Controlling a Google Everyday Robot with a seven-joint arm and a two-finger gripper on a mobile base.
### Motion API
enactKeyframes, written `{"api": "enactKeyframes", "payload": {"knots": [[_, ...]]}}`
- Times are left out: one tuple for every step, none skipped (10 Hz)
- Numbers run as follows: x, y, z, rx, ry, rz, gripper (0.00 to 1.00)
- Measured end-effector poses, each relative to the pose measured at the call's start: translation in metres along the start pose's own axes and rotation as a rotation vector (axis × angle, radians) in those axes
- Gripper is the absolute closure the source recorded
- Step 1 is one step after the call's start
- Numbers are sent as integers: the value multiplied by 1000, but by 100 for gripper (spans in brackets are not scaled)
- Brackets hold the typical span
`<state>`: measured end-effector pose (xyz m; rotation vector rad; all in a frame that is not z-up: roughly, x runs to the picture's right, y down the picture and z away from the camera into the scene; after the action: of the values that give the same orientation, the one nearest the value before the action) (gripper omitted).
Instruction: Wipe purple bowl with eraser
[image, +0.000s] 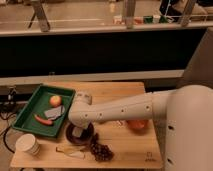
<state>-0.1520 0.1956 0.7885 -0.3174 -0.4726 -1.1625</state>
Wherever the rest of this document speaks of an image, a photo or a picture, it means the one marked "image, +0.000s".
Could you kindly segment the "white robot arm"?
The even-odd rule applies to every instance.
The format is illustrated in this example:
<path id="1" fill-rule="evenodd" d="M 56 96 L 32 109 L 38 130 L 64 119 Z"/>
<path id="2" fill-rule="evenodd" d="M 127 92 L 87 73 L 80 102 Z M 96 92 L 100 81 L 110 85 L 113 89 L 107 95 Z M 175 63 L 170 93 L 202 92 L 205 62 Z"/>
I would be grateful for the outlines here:
<path id="1" fill-rule="evenodd" d="M 69 110 L 73 134 L 91 122 L 166 117 L 165 171 L 213 171 L 213 89 L 188 85 L 93 104 L 78 92 Z"/>

